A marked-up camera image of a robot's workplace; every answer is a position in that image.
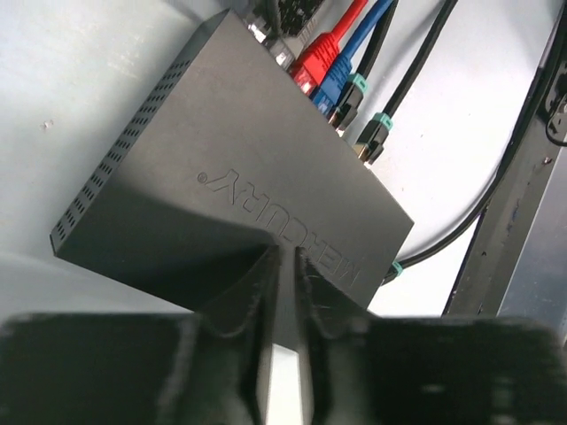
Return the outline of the black network switch box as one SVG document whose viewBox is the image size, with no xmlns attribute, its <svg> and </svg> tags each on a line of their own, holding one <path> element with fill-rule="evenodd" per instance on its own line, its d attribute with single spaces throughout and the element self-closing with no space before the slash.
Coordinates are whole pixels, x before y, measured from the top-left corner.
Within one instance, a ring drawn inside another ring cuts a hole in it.
<svg viewBox="0 0 567 425">
<path fill-rule="evenodd" d="M 203 22 L 50 234 L 55 255 L 155 291 L 275 239 L 367 305 L 413 222 L 226 10 Z"/>
</svg>

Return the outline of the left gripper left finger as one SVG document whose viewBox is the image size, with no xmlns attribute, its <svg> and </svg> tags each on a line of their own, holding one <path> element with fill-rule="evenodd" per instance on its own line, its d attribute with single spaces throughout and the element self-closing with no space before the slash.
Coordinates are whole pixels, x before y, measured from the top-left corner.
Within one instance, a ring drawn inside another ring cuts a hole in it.
<svg viewBox="0 0 567 425">
<path fill-rule="evenodd" d="M 234 284 L 179 325 L 167 376 L 170 424 L 263 424 L 281 266 L 267 247 Z"/>
</svg>

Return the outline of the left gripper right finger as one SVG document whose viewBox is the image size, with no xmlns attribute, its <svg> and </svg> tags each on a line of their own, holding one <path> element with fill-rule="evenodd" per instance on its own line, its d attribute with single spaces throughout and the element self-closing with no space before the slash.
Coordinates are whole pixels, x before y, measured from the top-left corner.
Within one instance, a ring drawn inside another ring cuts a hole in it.
<svg viewBox="0 0 567 425">
<path fill-rule="evenodd" d="M 379 424 L 375 316 L 294 253 L 299 379 L 305 424 Z"/>
</svg>

